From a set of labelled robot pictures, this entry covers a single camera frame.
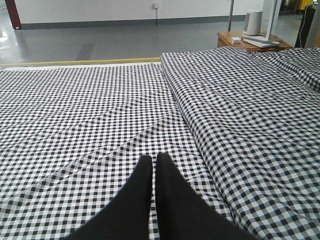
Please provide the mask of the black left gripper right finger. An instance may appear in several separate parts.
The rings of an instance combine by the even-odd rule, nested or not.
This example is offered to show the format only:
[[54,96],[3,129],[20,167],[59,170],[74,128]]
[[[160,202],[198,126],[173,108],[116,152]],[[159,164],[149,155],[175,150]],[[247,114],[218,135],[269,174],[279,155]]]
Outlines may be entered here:
[[251,240],[251,234],[215,212],[195,193],[167,153],[159,153],[155,204],[162,240]]

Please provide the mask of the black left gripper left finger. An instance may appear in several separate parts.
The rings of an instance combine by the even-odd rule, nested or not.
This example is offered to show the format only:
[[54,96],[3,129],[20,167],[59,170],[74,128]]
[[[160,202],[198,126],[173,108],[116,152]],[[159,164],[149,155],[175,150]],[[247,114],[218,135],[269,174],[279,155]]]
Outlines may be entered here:
[[65,240],[147,240],[152,198],[152,159],[142,155],[115,198]]

